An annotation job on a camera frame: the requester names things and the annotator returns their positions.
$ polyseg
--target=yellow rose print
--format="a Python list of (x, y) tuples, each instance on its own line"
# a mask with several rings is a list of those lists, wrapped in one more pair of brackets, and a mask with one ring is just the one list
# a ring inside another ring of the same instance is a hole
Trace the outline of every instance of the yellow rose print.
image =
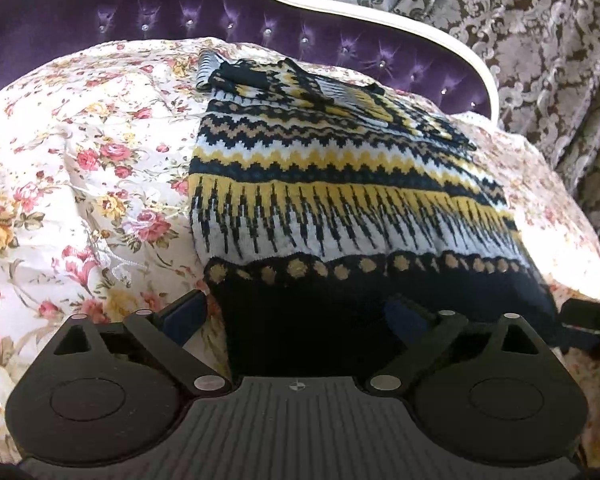
[(122, 200), (111, 195), (97, 197), (95, 207), (98, 213), (109, 220), (119, 220), (126, 212), (125, 204)]
[(105, 313), (113, 322), (122, 321), (128, 314), (138, 310), (138, 300), (124, 289), (109, 289)]

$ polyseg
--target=floral fabric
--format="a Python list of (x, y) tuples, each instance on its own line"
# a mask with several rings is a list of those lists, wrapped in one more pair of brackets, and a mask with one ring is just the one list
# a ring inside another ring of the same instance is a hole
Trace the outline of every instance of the floral fabric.
[[(160, 310), (200, 282), (187, 169), (208, 96), (198, 55), (275, 62), (259, 46), (214, 39), (108, 43), (50, 62), (0, 92), (0, 461), (17, 459), (4, 403), (62, 321)], [(343, 68), (301, 64), (346, 82)], [(427, 100), (402, 94), (431, 112)], [(600, 296), (600, 244), (560, 180), (523, 137), (453, 119), (502, 184), (558, 304)], [(186, 348), (226, 373), (221, 313)]]

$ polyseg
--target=pink rose print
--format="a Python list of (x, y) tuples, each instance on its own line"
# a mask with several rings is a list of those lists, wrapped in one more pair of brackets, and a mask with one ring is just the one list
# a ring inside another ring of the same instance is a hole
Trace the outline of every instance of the pink rose print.
[(40, 303), (38, 313), (45, 319), (53, 319), (58, 316), (60, 309), (48, 300)]
[(189, 181), (185, 178), (177, 182), (172, 182), (171, 189), (176, 190), (183, 196), (187, 196), (189, 194)]
[(151, 108), (149, 107), (144, 107), (144, 108), (140, 108), (137, 112), (134, 113), (134, 118), (135, 119), (151, 119), (153, 113), (151, 111)]
[(114, 173), (118, 178), (127, 178), (129, 175), (131, 175), (131, 173), (133, 173), (133, 170), (128, 166), (116, 166)]
[(146, 307), (154, 312), (162, 310), (162, 300), (155, 292), (141, 292), (140, 296), (146, 303)]
[[(80, 283), (86, 287), (89, 281), (89, 273), (93, 267), (98, 265), (96, 257), (91, 248), (84, 248), (78, 251), (74, 247), (67, 245), (62, 250), (62, 259), (64, 260), (64, 270), (74, 282)], [(59, 262), (55, 258), (51, 263), (54, 269), (59, 267)]]
[(104, 313), (102, 302), (95, 298), (89, 298), (82, 302), (80, 311), (91, 318), (94, 323), (108, 323), (109, 316)]
[(38, 205), (38, 199), (43, 195), (44, 193), (38, 189), (38, 186), (33, 182), (29, 182), (16, 189), (13, 193), (13, 199), (16, 202), (20, 202), (22, 210), (25, 213), (31, 213), (33, 208)]
[(114, 162), (120, 162), (131, 156), (131, 150), (124, 144), (108, 142), (100, 147), (100, 154), (110, 158)]
[(88, 150), (82, 150), (75, 157), (78, 161), (78, 166), (84, 171), (94, 171), (100, 167), (100, 161), (98, 160), (98, 152), (89, 148)]
[(142, 242), (155, 242), (170, 228), (171, 224), (164, 219), (161, 213), (156, 213), (150, 209), (142, 211), (138, 218), (133, 222), (126, 222), (131, 231)]

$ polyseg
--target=metal screw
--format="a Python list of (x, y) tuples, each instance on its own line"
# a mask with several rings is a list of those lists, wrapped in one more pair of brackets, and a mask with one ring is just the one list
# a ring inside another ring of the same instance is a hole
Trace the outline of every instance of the metal screw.
[(193, 381), (193, 385), (204, 392), (214, 392), (222, 388), (225, 380), (217, 375), (203, 375)]
[(376, 375), (373, 379), (369, 381), (369, 383), (376, 390), (380, 390), (381, 392), (390, 392), (392, 390), (397, 390), (402, 384), (400, 379), (392, 375)]

